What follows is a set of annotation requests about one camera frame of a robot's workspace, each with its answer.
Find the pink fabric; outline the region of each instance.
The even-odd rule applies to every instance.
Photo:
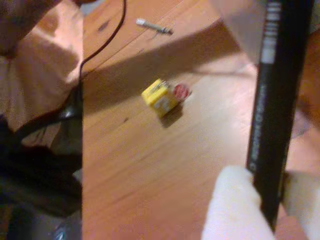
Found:
[[[83,59],[83,15],[63,0],[18,44],[14,60],[0,58],[0,114],[14,131],[60,107],[78,82]],[[26,138],[50,146],[59,125]]]

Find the wooden table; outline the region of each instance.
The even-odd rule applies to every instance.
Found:
[[[88,56],[121,17],[121,1],[85,19]],[[174,29],[136,26],[136,18]],[[320,172],[320,33],[311,36],[288,169]],[[83,239],[200,239],[215,180],[243,165],[257,70],[207,0],[129,0],[123,28],[86,66]],[[156,79],[192,95],[159,120],[140,97]]]

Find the black wire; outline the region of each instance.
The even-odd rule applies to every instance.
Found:
[[[125,17],[127,12],[127,0],[123,0],[123,8],[122,8],[122,17],[121,20],[109,37],[109,39],[93,54],[84,59],[80,64],[79,70],[79,82],[78,86],[75,87],[71,93],[69,98],[66,100],[66,103],[60,108],[52,112],[48,112],[44,115],[41,115],[20,127],[12,137],[7,141],[7,147],[4,154],[8,154],[12,149],[17,148],[17,146],[21,143],[21,141],[31,133],[35,131],[47,127],[52,124],[69,121],[72,119],[82,119],[83,117],[83,91],[82,91],[82,71],[84,65],[93,59],[96,55],[98,55],[105,47],[115,38],[120,28],[123,26]]]
[[[79,89],[79,99],[82,101],[83,100],[83,90],[82,90],[82,71],[84,68],[84,65],[89,62],[91,59],[93,59],[95,56],[97,56],[99,53],[101,53],[101,51],[103,51],[106,46],[109,45],[109,43],[115,38],[115,36],[117,35],[117,33],[119,32],[120,28],[123,26],[125,18],[126,18],[126,12],[127,12],[127,0],[123,0],[123,7],[122,7],[122,17],[121,20],[118,24],[118,26],[116,27],[116,29],[114,30],[114,32],[112,33],[112,35],[108,38],[108,40],[98,49],[96,50],[94,53],[92,53],[90,56],[88,56],[86,59],[84,59],[81,64],[80,64],[80,69],[79,69],[79,81],[78,81],[78,89]]]

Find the yellow box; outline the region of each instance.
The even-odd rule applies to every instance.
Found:
[[[159,117],[163,117],[179,103],[169,86],[160,79],[144,90],[141,96]]]

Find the black stick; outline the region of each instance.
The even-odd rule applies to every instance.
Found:
[[[304,66],[312,0],[268,0],[247,168],[275,229],[282,179]]]

